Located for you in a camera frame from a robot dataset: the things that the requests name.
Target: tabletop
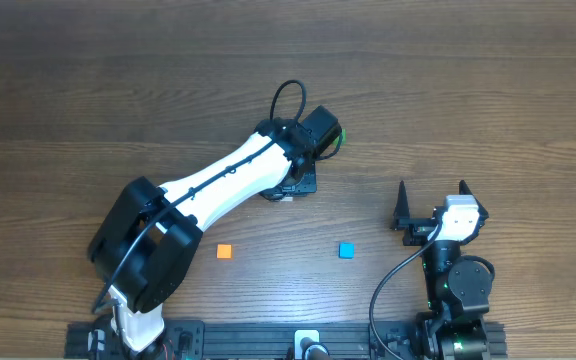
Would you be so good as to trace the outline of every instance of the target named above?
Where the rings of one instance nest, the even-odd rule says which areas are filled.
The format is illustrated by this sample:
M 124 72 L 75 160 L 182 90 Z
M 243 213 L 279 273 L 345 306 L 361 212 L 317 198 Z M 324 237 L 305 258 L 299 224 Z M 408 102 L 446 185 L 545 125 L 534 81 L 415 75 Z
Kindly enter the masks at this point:
M 254 196 L 204 235 L 167 317 L 366 322 L 427 217 L 465 179 L 490 212 L 489 321 L 515 357 L 576 357 L 576 1 L 0 0 L 0 356 L 58 357 L 102 286 L 85 250 L 121 189 L 236 149 L 300 79 L 347 143 L 318 191 Z M 299 103 L 286 89 L 278 112 Z M 355 258 L 337 256 L 340 242 Z M 218 261 L 219 243 L 233 261 Z M 378 319 L 426 294 L 415 262 Z

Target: small cube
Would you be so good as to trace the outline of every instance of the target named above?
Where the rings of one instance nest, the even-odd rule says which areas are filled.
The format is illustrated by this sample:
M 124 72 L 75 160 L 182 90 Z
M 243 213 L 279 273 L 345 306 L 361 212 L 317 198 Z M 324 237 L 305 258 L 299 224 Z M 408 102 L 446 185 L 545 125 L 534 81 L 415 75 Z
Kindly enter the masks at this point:
M 232 245 L 217 244 L 217 259 L 232 259 Z
M 355 257 L 355 244 L 341 243 L 339 244 L 339 258 L 352 259 Z

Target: wooden table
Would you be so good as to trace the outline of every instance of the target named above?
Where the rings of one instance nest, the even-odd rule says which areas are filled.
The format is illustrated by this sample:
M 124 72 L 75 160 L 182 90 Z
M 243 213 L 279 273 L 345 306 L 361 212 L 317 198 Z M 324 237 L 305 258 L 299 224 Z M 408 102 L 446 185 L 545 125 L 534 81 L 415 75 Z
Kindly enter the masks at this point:
M 66 325 L 93 319 L 85 249 L 123 186 L 230 153 L 290 78 L 348 143 L 316 194 L 218 221 L 166 316 L 366 322 L 414 250 L 388 229 L 399 180 L 421 217 L 466 179 L 491 214 L 466 248 L 497 268 L 487 319 L 512 356 L 576 356 L 576 1 L 560 0 L 0 0 L 0 356 L 61 356 Z M 415 263 L 377 316 L 425 304 Z

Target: wooden surface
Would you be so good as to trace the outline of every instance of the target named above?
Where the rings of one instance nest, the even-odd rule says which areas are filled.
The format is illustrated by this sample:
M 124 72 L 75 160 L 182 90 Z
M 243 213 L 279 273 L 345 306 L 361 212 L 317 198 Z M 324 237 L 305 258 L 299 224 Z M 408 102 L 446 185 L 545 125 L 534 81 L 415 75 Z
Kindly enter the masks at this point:
M 414 250 L 388 229 L 398 181 L 428 216 L 463 178 L 491 214 L 466 248 L 497 268 L 487 319 L 513 356 L 576 357 L 576 1 L 560 0 L 0 0 L 0 356 L 60 356 L 66 325 L 93 319 L 85 249 L 123 186 L 228 154 L 290 78 L 348 143 L 315 195 L 218 221 L 165 315 L 365 322 Z M 279 113 L 297 103 L 287 90 Z M 425 304 L 415 263 L 377 316 Z

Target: white plastic part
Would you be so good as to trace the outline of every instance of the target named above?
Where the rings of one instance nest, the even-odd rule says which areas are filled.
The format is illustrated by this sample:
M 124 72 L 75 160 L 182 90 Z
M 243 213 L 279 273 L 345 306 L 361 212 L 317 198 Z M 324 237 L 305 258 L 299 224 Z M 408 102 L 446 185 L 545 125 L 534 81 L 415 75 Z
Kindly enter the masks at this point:
M 475 232 L 479 221 L 479 205 L 472 195 L 448 195 L 444 201 L 446 211 L 441 220 L 437 240 L 464 241 Z
M 139 311 L 133 313 L 128 308 L 126 297 L 114 286 L 108 291 L 113 299 L 119 302 L 119 314 L 113 310 L 110 322 L 112 329 L 117 332 L 116 318 L 119 316 L 124 343 L 134 351 L 144 350 L 150 343 L 164 331 L 164 318 L 161 316 L 163 304 L 143 314 Z
M 271 139 L 254 133 L 239 149 L 208 166 L 200 172 L 181 180 L 160 185 L 166 189 L 164 195 L 170 202 L 185 195 L 191 187 L 211 178 L 227 166 L 243 160 L 264 147 Z M 260 191 L 277 186 L 288 174 L 291 161 L 284 156 L 284 150 L 277 144 L 271 146 L 252 162 L 243 164 L 234 174 L 222 177 L 177 206 L 183 215 L 197 218 L 197 227 L 206 231 L 215 221 L 224 216 L 244 200 Z
M 164 196 L 172 203 L 185 195 L 191 187 L 197 187 L 227 166 L 252 155 L 270 141 L 269 137 L 258 133 L 251 135 L 239 149 L 200 172 L 162 184 L 160 187 L 167 191 Z M 179 204 L 177 210 L 186 216 L 193 215 L 197 219 L 197 227 L 201 231 L 206 231 L 220 217 L 249 197 L 279 185 L 288 174 L 291 164 L 292 162 L 284 156 L 284 150 L 277 144 L 272 145 L 250 163 L 238 167 L 235 173 L 215 180 L 199 191 L 194 198 Z M 157 227 L 166 232 L 161 224 L 158 223 Z M 114 315 L 119 316 L 124 343 L 134 351 L 144 350 L 164 330 L 163 304 L 146 314 L 133 313 L 127 306 L 125 296 L 119 290 L 111 286 L 109 293 L 120 304 L 119 314 Z M 115 318 L 111 324 L 116 332 Z

